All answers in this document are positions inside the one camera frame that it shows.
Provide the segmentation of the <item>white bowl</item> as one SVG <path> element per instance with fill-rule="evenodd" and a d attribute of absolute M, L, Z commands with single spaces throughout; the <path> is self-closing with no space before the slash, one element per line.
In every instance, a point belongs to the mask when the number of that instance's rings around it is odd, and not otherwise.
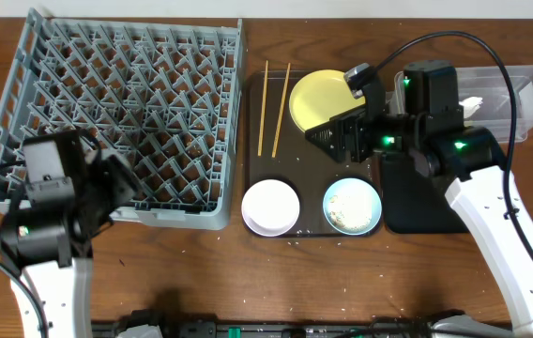
<path fill-rule="evenodd" d="M 295 190 L 278 179 L 261 180 L 245 192 L 241 215 L 256 235 L 274 238 L 289 231 L 300 214 L 300 201 Z"/>

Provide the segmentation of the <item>light blue bowl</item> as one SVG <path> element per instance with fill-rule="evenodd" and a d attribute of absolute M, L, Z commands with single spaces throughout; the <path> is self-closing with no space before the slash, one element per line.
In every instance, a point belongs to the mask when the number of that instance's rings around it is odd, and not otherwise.
<path fill-rule="evenodd" d="M 377 189 L 356 177 L 333 182 L 325 191 L 322 209 L 327 223 L 346 236 L 367 236 L 376 230 L 383 215 Z"/>

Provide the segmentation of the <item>wooden chopstick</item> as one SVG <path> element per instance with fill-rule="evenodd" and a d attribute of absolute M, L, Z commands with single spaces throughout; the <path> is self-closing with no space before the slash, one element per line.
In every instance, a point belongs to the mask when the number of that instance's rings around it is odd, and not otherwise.
<path fill-rule="evenodd" d="M 265 69 L 264 69 L 264 77 L 263 77 L 263 91 L 262 91 L 262 100 L 261 100 L 261 115 L 260 115 L 258 148 L 257 148 L 257 156 L 258 157 L 262 157 L 262 154 L 263 154 L 265 117 L 266 117 L 266 108 L 267 108 L 268 68 L 269 68 L 269 61 L 266 60 Z"/>
<path fill-rule="evenodd" d="M 281 135 L 281 129 L 282 129 L 282 120 L 284 115 L 284 108 L 285 108 L 285 102 L 287 97 L 287 90 L 288 90 L 288 84 L 289 84 L 289 77 L 291 72 L 291 62 L 287 63 L 286 72 L 285 72 L 285 78 L 282 88 L 282 97 L 280 101 L 280 109 L 278 113 L 278 119 L 277 119 L 277 125 L 275 130 L 275 136 L 274 136 L 274 142 L 271 152 L 271 158 L 275 159 L 277 156 L 278 146 L 279 146 L 279 140 Z"/>

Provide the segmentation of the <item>rice and food scraps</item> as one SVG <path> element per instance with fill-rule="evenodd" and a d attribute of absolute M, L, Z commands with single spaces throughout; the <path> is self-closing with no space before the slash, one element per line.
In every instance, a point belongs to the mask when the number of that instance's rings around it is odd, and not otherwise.
<path fill-rule="evenodd" d="M 335 194 L 328 201 L 331 222 L 347 232 L 360 232 L 372 220 L 371 199 L 367 195 Z"/>

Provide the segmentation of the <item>white napkin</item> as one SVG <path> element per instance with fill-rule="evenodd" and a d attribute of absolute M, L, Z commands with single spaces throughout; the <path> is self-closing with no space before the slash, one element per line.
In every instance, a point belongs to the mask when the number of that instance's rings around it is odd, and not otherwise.
<path fill-rule="evenodd" d="M 482 103 L 482 97 L 469 97 L 461 100 L 459 104 L 463 107 L 464 119 L 469 119 L 474 113 L 476 113 Z"/>

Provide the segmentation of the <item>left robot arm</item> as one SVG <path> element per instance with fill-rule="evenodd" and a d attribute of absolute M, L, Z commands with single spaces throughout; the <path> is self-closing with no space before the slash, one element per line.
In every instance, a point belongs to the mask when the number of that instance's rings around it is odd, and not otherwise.
<path fill-rule="evenodd" d="M 26 337 L 89 337 L 92 240 L 139 191 L 127 161 L 89 131 L 23 141 L 25 182 L 0 224 Z"/>

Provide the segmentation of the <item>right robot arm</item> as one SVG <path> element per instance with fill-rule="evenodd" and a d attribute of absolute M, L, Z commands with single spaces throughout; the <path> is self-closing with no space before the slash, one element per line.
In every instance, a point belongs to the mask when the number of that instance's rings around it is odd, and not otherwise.
<path fill-rule="evenodd" d="M 400 115 L 387 112 L 374 67 L 357 66 L 343 78 L 365 104 L 306 130 L 306 139 L 336 162 L 362 162 L 374 153 L 410 158 L 475 239 L 507 304 L 514 335 L 533 337 L 533 221 L 508 155 L 489 130 L 465 125 L 455 67 L 444 60 L 405 66 Z"/>

